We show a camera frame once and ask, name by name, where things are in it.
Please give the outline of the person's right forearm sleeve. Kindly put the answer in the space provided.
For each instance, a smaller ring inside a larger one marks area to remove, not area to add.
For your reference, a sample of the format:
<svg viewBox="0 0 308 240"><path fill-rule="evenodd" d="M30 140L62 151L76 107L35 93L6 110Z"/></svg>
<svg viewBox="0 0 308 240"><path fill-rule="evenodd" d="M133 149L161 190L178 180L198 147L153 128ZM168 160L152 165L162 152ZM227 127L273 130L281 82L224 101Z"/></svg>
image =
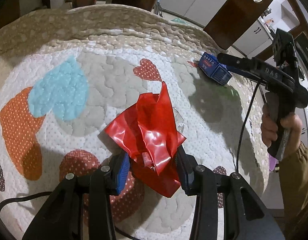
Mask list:
<svg viewBox="0 0 308 240"><path fill-rule="evenodd" d="M284 203L286 239L308 239L308 148L301 143L296 152L279 164Z"/></svg>

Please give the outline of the person's right hand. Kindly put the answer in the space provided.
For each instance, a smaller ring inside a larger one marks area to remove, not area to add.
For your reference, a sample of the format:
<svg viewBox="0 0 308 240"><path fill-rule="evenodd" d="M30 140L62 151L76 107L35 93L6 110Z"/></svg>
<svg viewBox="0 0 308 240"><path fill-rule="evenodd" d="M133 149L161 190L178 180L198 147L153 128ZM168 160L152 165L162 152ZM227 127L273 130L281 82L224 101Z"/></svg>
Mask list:
<svg viewBox="0 0 308 240"><path fill-rule="evenodd" d="M288 157L296 153L301 145L303 123L296 113L290 113L281 119L280 123L283 128L290 130L290 137L284 153L284 157ZM268 104L264 104L262 108L261 137L267 148L278 139L278 126L270 117Z"/></svg>

